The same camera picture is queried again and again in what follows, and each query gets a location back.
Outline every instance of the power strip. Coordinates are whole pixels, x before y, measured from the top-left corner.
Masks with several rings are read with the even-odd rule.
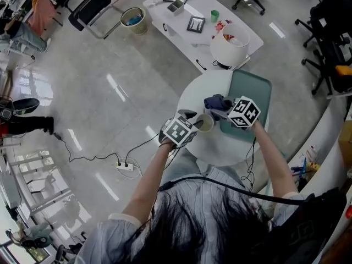
[[[117,164],[118,162],[116,162],[116,168],[119,170],[126,170],[126,171],[133,171],[133,163],[127,163],[127,167],[125,166],[125,162],[121,162],[121,165],[118,166]]]

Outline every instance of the teal tray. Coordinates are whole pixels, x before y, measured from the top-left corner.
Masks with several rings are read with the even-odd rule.
[[[244,70],[235,70],[232,74],[228,96],[236,98],[245,96],[252,99],[261,111],[259,121],[263,127],[265,126],[271,96],[271,82],[269,80]],[[253,131],[232,127],[230,122],[222,119],[220,120],[220,129],[223,133],[246,142],[253,142],[255,137]]]

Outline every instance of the lamp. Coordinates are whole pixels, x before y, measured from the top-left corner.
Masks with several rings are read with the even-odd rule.
[[[210,51],[221,68],[237,67],[247,57],[249,41],[241,26],[227,24],[210,42]]]

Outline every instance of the black hair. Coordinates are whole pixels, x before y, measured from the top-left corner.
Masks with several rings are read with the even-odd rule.
[[[170,196],[167,192],[162,195],[155,215],[122,245],[123,253],[115,264],[200,262],[205,242],[205,225],[197,220],[182,196]],[[267,220],[263,218],[265,214],[256,213],[244,199],[240,199],[240,203],[230,200],[225,190],[222,203],[213,207],[212,214],[218,228],[217,255],[213,255],[214,262],[247,262],[251,247],[269,232]],[[132,255],[133,243],[142,232],[146,234],[142,247]]]

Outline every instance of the glossy floor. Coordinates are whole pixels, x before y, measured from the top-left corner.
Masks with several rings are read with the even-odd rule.
[[[141,6],[144,0],[120,0],[122,9]],[[231,8],[235,0],[219,0]],[[294,20],[306,20],[318,0],[264,0],[266,14],[259,15],[251,0],[240,3],[236,15],[264,41],[243,69],[271,81],[269,134],[279,149],[290,157],[309,135],[325,110],[322,91],[312,97],[310,90],[317,72],[300,63],[311,57],[315,43],[308,49],[309,37]],[[47,53],[26,69],[17,70],[13,97],[36,97],[40,107],[32,114],[54,116],[59,133],[73,157],[106,156],[117,152],[125,157],[138,144],[158,133],[171,117],[179,96],[200,72],[151,24],[142,36],[117,28],[106,40],[96,40],[87,31],[77,31],[61,10],[63,27],[52,33]],[[111,11],[97,22],[107,28],[119,18]],[[47,196],[69,187],[71,196],[36,215],[48,218],[57,238],[73,242],[70,235],[89,232],[98,221],[121,211],[139,179],[128,179],[116,170],[116,157],[92,162],[80,159],[68,163],[69,153],[55,137],[35,131],[23,137],[16,155],[48,151],[52,162],[30,187],[44,189]],[[130,157],[145,170],[157,142],[135,150]],[[245,163],[236,166],[245,173]],[[255,188],[267,179],[260,151],[255,155]],[[137,171],[128,173],[136,176]],[[44,194],[34,194],[36,200]]]

